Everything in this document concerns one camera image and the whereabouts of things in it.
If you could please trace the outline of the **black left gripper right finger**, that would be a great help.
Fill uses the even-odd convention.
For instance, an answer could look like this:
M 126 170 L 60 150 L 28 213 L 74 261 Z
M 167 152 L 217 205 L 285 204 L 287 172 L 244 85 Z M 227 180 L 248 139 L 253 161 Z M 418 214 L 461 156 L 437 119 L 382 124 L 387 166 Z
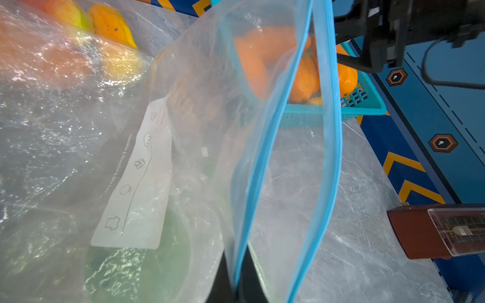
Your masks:
M 249 246 L 246 248 L 245 256 L 242 261 L 241 276 L 238 286 L 238 302 L 268 303 Z

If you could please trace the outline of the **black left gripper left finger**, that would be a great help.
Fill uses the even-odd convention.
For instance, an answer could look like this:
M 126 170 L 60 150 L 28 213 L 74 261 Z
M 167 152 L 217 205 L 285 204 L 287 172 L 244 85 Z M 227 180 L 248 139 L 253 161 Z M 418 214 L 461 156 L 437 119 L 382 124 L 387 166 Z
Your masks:
M 221 262 L 215 276 L 211 291 L 206 303 L 235 303 L 236 294 L 233 292 L 229 281 L 227 261 L 225 253 L 222 254 Z

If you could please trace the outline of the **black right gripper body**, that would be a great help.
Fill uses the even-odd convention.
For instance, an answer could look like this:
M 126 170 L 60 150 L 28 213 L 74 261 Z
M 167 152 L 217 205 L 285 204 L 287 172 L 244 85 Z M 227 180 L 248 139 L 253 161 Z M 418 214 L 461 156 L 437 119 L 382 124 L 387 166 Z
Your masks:
M 379 73 L 400 67 L 408 45 L 446 41 L 462 47 L 484 32 L 484 1 L 354 0 L 349 12 L 334 18 L 336 42 L 363 37 L 362 53 L 339 54 L 339 64 Z

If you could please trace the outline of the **blue zipper clear bag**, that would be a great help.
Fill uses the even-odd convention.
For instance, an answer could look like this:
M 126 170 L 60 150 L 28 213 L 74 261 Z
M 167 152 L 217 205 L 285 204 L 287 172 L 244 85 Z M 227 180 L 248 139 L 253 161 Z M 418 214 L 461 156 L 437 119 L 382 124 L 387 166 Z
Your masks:
M 241 122 L 250 90 L 229 56 L 231 39 L 269 26 L 294 27 L 297 46 L 263 108 L 288 104 L 312 35 L 327 100 L 321 126 L 272 129 L 280 116 Z M 331 2 L 216 1 L 154 58 L 150 74 L 146 110 L 165 108 L 173 178 L 217 224 L 236 302 L 248 246 L 268 302 L 294 302 L 330 223 L 342 163 Z

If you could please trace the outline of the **clear zip-top bag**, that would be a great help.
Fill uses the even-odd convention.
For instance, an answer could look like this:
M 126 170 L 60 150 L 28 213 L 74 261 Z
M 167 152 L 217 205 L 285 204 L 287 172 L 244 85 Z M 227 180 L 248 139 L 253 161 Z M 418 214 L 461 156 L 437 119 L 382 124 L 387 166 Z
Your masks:
M 48 15 L 1 2 L 10 22 L 84 54 L 92 74 L 67 88 L 1 79 L 1 237 L 91 224 L 133 149 L 149 104 L 151 66 L 194 17 L 137 1 L 105 1 L 130 27 L 138 49 Z

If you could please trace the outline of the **yellow mango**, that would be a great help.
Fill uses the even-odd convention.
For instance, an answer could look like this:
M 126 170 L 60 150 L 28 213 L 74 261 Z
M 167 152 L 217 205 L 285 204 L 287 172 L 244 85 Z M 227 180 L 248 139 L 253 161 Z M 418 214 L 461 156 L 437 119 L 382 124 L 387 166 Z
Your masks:
M 128 24 L 116 9 L 104 5 L 93 5 L 88 9 L 88 16 L 92 20 L 96 34 L 138 49 Z

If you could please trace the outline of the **orange mango top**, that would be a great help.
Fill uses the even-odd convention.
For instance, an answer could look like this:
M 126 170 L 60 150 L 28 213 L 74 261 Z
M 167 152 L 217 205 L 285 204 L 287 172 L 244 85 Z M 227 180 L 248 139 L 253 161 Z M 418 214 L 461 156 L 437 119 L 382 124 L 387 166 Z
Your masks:
M 318 68 L 310 53 L 304 53 L 294 79 L 289 101 L 302 103 L 320 90 Z

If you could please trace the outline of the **green printed zip bag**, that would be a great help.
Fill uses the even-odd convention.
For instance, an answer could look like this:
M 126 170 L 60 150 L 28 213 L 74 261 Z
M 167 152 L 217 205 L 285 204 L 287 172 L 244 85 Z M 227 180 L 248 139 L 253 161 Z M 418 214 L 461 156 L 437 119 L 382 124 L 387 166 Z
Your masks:
M 188 231 L 168 210 L 157 249 L 91 247 L 85 290 L 92 302 L 174 302 L 190 259 Z

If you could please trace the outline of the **clear labelled zip bag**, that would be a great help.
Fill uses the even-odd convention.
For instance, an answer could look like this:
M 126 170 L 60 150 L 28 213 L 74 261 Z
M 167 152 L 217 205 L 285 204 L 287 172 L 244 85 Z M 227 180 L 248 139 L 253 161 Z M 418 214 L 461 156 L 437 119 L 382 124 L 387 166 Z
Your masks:
M 174 302 L 203 302 L 222 255 L 211 214 L 190 205 L 191 189 L 173 178 L 171 133 L 163 106 L 145 111 L 133 149 L 101 215 L 66 231 L 1 237 L 2 302 L 92 302 L 85 290 L 91 247 L 157 249 L 172 210 L 189 234 L 191 259 Z

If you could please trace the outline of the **teal plastic basket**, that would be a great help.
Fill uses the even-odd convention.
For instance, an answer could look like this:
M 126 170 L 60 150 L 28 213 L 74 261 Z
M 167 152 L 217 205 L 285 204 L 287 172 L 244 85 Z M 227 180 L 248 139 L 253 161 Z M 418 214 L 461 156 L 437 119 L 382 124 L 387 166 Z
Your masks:
M 272 129 L 275 129 L 277 126 L 321 126 L 323 124 L 323 106 L 327 103 L 326 98 L 323 96 L 324 92 L 321 90 L 321 86 L 320 90 L 316 94 L 312 95 L 310 99 L 300 104 L 290 102 L 288 99 L 288 104 L 280 109 L 268 110 L 263 108 L 262 103 L 266 100 L 260 100 L 251 91 L 237 54 L 237 49 L 234 44 L 235 38 L 236 37 L 231 39 L 232 46 L 229 56 L 232 60 L 234 60 L 234 67 L 240 75 L 242 85 L 244 87 L 248 87 L 250 90 L 250 93 L 246 99 L 246 105 L 242 109 L 243 112 L 241 115 L 241 122 L 243 124 L 247 124 L 254 120 L 255 117 L 259 117 L 260 119 L 270 122 L 274 117 L 280 116 L 280 122 L 273 122 L 271 124 Z M 311 46 L 307 52 L 312 55 L 315 65 L 318 68 L 318 58 L 314 36 L 310 35 L 307 40 L 308 39 L 311 40 Z M 276 64 L 268 67 L 270 92 L 274 86 L 272 83 L 273 78 L 278 79 L 279 77 L 282 77 L 284 81 L 287 80 L 286 68 L 295 51 L 296 48 L 294 51 L 285 53 Z M 348 96 L 341 98 L 341 114 L 343 121 L 357 118 L 359 116 L 381 116 L 386 112 L 385 104 L 377 92 L 374 84 L 372 84 L 370 77 L 362 71 L 357 71 L 357 74 L 358 83 L 356 89 Z

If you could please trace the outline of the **brown wedge stand clear plate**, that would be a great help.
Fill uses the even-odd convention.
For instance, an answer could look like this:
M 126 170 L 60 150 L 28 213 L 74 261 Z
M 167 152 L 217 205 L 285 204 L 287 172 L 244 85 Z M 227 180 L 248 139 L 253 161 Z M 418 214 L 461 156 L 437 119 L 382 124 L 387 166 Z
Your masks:
M 410 260 L 449 260 L 484 252 L 483 204 L 396 207 L 387 215 Z

